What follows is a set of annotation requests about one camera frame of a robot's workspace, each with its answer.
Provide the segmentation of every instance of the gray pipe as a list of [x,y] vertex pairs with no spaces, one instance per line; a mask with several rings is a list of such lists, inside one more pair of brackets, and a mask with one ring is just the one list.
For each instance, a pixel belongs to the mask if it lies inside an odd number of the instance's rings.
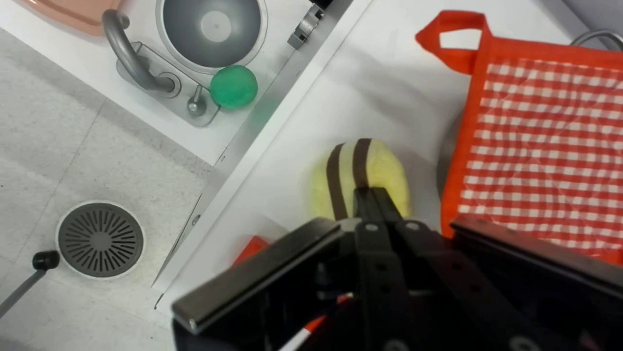
[[174,93],[178,84],[174,78],[155,76],[145,66],[143,58],[133,48],[126,27],[131,25],[129,17],[122,15],[118,9],[108,9],[102,15],[106,37],[110,39],[120,62],[133,76],[133,80],[149,91]]

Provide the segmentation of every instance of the red handle loop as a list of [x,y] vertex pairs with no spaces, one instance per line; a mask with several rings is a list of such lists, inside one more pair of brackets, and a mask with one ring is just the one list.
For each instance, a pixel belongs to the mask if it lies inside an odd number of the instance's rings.
[[484,13],[447,9],[441,11],[421,33],[418,33],[416,39],[453,70],[472,74],[478,50],[443,47],[443,33],[462,29],[480,29],[482,41],[493,37]]

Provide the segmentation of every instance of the red object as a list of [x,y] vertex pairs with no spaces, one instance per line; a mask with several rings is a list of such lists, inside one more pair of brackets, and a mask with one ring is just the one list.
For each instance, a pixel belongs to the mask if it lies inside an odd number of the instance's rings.
[[240,265],[270,245],[268,240],[254,236],[233,265]]
[[[458,29],[480,29],[480,48],[445,48]],[[418,41],[472,74],[445,234],[478,214],[623,265],[623,54],[501,39],[474,11],[443,11]]]

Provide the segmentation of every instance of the yellow ball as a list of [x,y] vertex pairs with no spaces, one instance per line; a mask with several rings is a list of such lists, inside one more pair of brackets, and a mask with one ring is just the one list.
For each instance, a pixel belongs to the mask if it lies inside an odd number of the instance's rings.
[[359,138],[336,146],[312,171],[310,204],[314,216],[353,218],[355,189],[386,187],[402,216],[412,214],[412,193],[400,158],[381,140]]

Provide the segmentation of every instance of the black metal frame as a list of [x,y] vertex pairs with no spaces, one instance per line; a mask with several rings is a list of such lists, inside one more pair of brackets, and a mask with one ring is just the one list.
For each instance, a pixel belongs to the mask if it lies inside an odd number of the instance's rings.
[[178,349],[279,349],[318,316],[301,349],[623,349],[622,269],[476,218],[447,240],[386,189],[357,201],[361,220],[312,220],[178,300]]

